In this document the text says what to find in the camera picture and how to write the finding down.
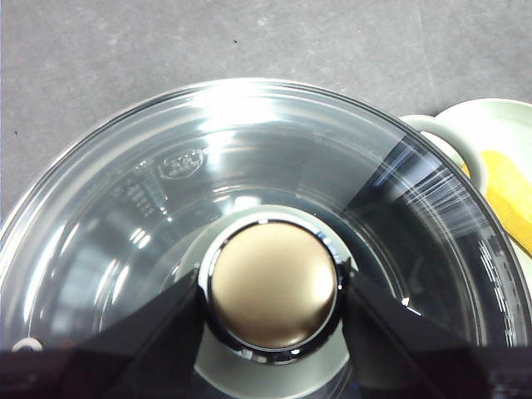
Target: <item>glass pot lid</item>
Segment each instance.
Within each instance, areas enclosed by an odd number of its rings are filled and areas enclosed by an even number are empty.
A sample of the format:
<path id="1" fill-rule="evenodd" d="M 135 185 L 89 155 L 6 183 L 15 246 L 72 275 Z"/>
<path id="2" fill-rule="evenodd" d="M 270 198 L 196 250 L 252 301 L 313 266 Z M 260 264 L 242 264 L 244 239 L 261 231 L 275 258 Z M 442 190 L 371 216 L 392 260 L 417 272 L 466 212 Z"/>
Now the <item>glass pot lid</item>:
<path id="1" fill-rule="evenodd" d="M 468 341 L 515 346 L 530 340 L 529 294 L 506 238 L 435 147 L 400 121 L 337 93 L 235 79 L 172 91 L 120 113 L 28 191 L 2 231 L 0 349 L 11 351 L 27 337 L 45 350 L 83 342 L 198 268 L 229 226 L 267 218 L 307 233 L 284 226 L 242 242 L 291 237 L 282 240 L 286 248 L 304 248 L 314 242 L 313 232 L 326 232 L 349 267 Z M 308 252 L 325 254 L 320 248 Z M 246 262 L 237 268 L 225 261 L 233 275 L 218 280 L 234 287 L 239 276 L 252 278 L 246 265 L 257 263 L 253 253 L 242 255 Z M 276 259 L 286 268 L 298 262 Z M 326 262 L 315 270 L 327 280 L 334 267 Z M 303 283 L 323 286 L 307 277 L 304 269 L 285 276 L 284 292 Z M 302 308 L 307 314 L 332 309 L 336 294 L 324 295 L 316 307 Z M 240 319 L 230 319 L 234 298 L 219 298 L 224 325 L 242 328 Z M 320 313 L 320 326 L 334 318 L 329 310 Z M 300 327 L 294 323 L 293 330 L 301 333 Z M 307 352 L 273 367 L 256 362 L 259 355 L 254 361 L 235 354 L 209 326 L 195 389 L 212 397 L 348 391 L 354 377 L 341 335 L 310 329 L 293 342 L 278 336 L 279 347 L 295 342 Z M 320 334 L 319 345 L 304 346 Z M 254 337 L 257 353 L 268 354 L 261 352 L 264 335 Z M 224 374 L 226 364 L 246 378 Z"/>

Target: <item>gray countertop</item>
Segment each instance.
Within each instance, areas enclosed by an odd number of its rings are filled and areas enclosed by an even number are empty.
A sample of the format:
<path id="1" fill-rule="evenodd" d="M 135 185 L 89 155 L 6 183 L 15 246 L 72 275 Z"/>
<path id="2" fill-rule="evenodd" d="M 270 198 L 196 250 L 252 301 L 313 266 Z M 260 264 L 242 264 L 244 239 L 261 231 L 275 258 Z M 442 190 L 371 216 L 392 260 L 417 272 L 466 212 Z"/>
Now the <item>gray countertop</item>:
<path id="1" fill-rule="evenodd" d="M 529 0 L 2 1 L 2 216 L 98 121 L 186 84 L 305 81 L 394 115 L 532 102 Z"/>

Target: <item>lid knob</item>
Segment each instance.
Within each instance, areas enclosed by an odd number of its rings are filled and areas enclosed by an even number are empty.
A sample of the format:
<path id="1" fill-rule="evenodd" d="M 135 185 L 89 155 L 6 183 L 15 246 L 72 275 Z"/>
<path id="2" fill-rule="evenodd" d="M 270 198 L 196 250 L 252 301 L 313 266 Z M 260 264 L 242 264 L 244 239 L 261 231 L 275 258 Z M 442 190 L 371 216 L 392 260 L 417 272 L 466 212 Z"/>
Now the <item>lid knob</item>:
<path id="1" fill-rule="evenodd" d="M 221 249 L 212 275 L 216 313 L 238 339 L 280 349 L 327 321 L 337 276 L 325 245 L 285 222 L 254 224 Z"/>

